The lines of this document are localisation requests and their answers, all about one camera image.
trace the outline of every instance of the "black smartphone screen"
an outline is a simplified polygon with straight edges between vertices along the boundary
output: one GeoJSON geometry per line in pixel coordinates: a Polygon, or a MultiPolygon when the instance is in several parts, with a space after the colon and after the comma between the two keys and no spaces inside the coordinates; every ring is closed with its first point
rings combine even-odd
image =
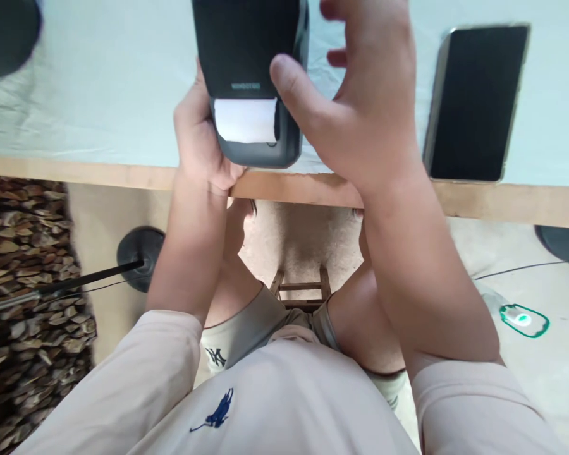
{"type": "Polygon", "coordinates": [[[426,150],[430,177],[501,179],[528,37],[528,26],[451,33],[426,150]]]}

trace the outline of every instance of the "wooden table edge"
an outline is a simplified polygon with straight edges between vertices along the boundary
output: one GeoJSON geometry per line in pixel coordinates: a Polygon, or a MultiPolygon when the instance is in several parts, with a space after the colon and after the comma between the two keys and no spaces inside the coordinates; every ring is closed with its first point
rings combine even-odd
{"type": "MultiPolygon", "coordinates": [[[[128,166],[0,157],[0,176],[170,190],[173,167],[128,166]]],[[[569,187],[434,182],[447,216],[569,228],[569,187]]],[[[233,189],[240,198],[362,207],[356,189],[335,174],[248,172],[233,189]]]]}

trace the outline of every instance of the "concrete floor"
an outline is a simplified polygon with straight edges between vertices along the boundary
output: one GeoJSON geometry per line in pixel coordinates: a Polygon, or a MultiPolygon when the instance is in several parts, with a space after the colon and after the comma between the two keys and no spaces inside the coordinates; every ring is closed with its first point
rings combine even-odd
{"type": "MultiPolygon", "coordinates": [[[[129,230],[148,224],[166,228],[168,192],[70,185],[70,196],[76,250],[85,274],[113,267],[118,243],[129,230]]],[[[241,257],[258,279],[270,283],[282,265],[286,281],[318,280],[322,262],[335,290],[361,264],[360,223],[350,210],[264,201],[257,205],[259,216],[245,228],[241,257]]],[[[471,276],[556,260],[539,244],[532,226],[450,219],[450,228],[471,276]]],[[[118,281],[115,277],[101,286],[118,281]]],[[[510,302],[549,317],[550,330],[535,340],[517,334],[501,321],[496,325],[506,364],[569,447],[569,265],[521,270],[482,283],[510,302]]],[[[121,284],[89,296],[97,319],[99,337],[94,353],[99,362],[135,324],[143,312],[144,295],[121,284]]],[[[201,361],[197,383],[207,375],[201,361]]],[[[408,383],[397,415],[418,445],[408,383]]]]}

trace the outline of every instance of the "beige shirt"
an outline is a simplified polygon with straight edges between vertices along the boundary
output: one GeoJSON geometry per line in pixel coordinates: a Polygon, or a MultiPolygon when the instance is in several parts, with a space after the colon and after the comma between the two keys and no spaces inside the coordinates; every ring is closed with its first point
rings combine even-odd
{"type": "MultiPolygon", "coordinates": [[[[302,338],[192,391],[201,332],[192,316],[146,313],[15,453],[417,453],[362,369],[302,338]]],[[[505,367],[442,361],[412,387],[425,453],[565,452],[505,367]]]]}

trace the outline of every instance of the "stool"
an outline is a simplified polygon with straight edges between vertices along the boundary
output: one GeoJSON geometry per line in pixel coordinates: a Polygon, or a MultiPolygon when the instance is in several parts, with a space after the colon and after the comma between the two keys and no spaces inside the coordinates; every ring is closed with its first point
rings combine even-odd
{"type": "Polygon", "coordinates": [[[292,310],[293,308],[299,308],[306,313],[313,313],[318,310],[323,303],[325,303],[329,297],[331,297],[331,284],[329,283],[329,273],[325,266],[321,265],[320,269],[321,280],[318,282],[309,283],[287,283],[283,284],[283,279],[285,278],[285,272],[283,270],[278,270],[276,276],[270,286],[270,292],[274,296],[284,303],[284,307],[287,310],[292,310]],[[307,299],[307,300],[282,300],[280,292],[282,291],[308,291],[310,289],[320,289],[321,298],[319,299],[307,299]]]}

